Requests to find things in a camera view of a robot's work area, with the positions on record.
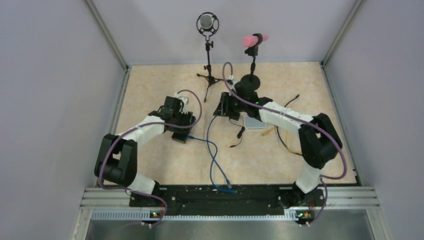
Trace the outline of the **black network switch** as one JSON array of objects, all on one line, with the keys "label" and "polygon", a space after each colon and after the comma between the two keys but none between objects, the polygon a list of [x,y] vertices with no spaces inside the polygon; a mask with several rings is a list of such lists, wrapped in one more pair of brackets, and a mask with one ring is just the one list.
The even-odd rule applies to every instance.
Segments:
[{"label": "black network switch", "polygon": [[174,132],[172,134],[172,136],[171,136],[171,139],[174,140],[174,141],[176,141],[176,142],[185,144],[187,142],[188,138],[189,138],[188,137],[189,135],[190,135],[189,133],[177,133],[177,132]]}]

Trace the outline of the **blue ethernet cable short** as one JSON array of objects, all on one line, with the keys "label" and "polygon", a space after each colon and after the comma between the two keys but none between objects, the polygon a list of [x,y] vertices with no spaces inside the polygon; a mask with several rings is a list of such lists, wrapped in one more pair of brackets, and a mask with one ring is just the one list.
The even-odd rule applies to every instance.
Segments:
[{"label": "blue ethernet cable short", "polygon": [[[216,160],[218,150],[219,150],[218,146],[210,140],[198,138],[198,137],[195,137],[195,136],[192,136],[192,135],[189,135],[187,137],[187,139],[204,142],[206,144],[208,153],[211,157],[211,162],[210,162],[210,167],[209,167],[209,179],[210,179],[210,183],[213,186],[213,188],[215,190],[217,190],[218,192],[227,193],[227,194],[236,194],[237,191],[235,189],[232,189],[232,184],[231,184],[229,178],[227,177],[226,173],[224,172],[224,170],[221,168],[221,166],[219,165],[219,163]],[[221,172],[221,175],[224,177],[226,188],[218,186],[215,183],[214,178],[213,178],[213,168],[214,168],[214,166],[218,167],[218,170]]]}]

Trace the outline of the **blue ethernet cable long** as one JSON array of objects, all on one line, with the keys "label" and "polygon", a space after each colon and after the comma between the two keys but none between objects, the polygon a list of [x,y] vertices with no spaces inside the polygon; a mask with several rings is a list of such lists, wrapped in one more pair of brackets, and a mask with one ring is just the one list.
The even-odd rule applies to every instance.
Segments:
[{"label": "blue ethernet cable long", "polygon": [[221,187],[219,187],[215,183],[214,177],[213,177],[213,169],[214,169],[214,166],[216,166],[218,168],[218,170],[220,171],[221,175],[224,177],[225,185],[228,188],[228,190],[227,190],[227,192],[228,192],[229,190],[232,189],[231,181],[229,180],[229,178],[227,177],[225,171],[222,169],[222,167],[220,166],[220,164],[216,160],[216,157],[217,157],[218,151],[219,151],[219,148],[218,148],[217,144],[214,143],[214,142],[212,142],[212,141],[210,141],[211,128],[212,128],[212,125],[213,125],[213,123],[214,123],[214,121],[215,121],[216,118],[217,117],[214,116],[210,120],[210,122],[209,122],[209,124],[207,126],[207,129],[206,129],[206,135],[205,135],[206,136],[206,139],[205,139],[206,146],[207,146],[209,155],[211,157],[211,162],[210,162],[210,167],[209,167],[209,179],[210,179],[210,182],[211,182],[211,184],[212,184],[213,187],[215,187],[217,189],[221,189]]}]

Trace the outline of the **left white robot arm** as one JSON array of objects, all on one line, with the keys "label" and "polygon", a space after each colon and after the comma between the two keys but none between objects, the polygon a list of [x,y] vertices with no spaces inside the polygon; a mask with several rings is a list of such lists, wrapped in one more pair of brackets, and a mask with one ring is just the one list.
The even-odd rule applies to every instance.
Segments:
[{"label": "left white robot arm", "polygon": [[103,189],[123,189],[141,195],[149,207],[160,202],[159,183],[138,173],[138,150],[153,138],[171,132],[174,141],[185,143],[199,121],[188,111],[188,97],[176,93],[127,131],[106,134],[100,144],[94,175]]}]

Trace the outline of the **white network switch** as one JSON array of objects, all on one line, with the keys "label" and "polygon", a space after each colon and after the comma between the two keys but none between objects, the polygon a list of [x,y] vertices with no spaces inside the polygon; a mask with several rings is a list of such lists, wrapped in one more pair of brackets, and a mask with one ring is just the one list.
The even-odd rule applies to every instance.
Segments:
[{"label": "white network switch", "polygon": [[267,127],[266,123],[249,116],[243,117],[243,123],[247,130],[259,130]]}]

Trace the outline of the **black power adapter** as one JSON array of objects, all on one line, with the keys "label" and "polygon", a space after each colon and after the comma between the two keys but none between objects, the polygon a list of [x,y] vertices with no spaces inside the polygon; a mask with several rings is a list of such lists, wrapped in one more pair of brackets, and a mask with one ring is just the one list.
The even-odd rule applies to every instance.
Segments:
[{"label": "black power adapter", "polygon": [[232,119],[228,119],[228,121],[232,124],[232,125],[234,125],[234,126],[237,126],[237,127],[240,127],[240,130],[239,130],[239,132],[238,132],[238,134],[237,134],[237,138],[239,139],[239,142],[237,143],[237,144],[233,144],[233,145],[231,145],[229,148],[234,148],[234,147],[237,147],[237,146],[239,146],[241,143],[242,143],[242,141],[243,141],[243,133],[245,132],[245,130],[246,130],[246,128],[243,126],[243,125],[240,125],[240,124],[238,124],[238,123],[235,123],[235,122],[233,122],[232,121]]}]

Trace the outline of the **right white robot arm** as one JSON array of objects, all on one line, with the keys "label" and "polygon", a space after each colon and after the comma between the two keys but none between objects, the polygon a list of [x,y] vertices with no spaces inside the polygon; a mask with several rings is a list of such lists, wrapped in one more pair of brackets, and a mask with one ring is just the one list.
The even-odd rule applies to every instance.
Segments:
[{"label": "right white robot arm", "polygon": [[307,206],[314,198],[312,191],[324,178],[322,169],[325,165],[336,156],[346,161],[342,141],[330,118],[324,113],[315,116],[302,114],[268,97],[258,97],[255,88],[243,81],[234,85],[225,81],[224,84],[227,91],[221,94],[213,113],[215,116],[238,120],[241,113],[245,113],[250,118],[285,129],[298,137],[305,163],[294,182],[297,189],[293,192],[293,200],[299,206]]}]

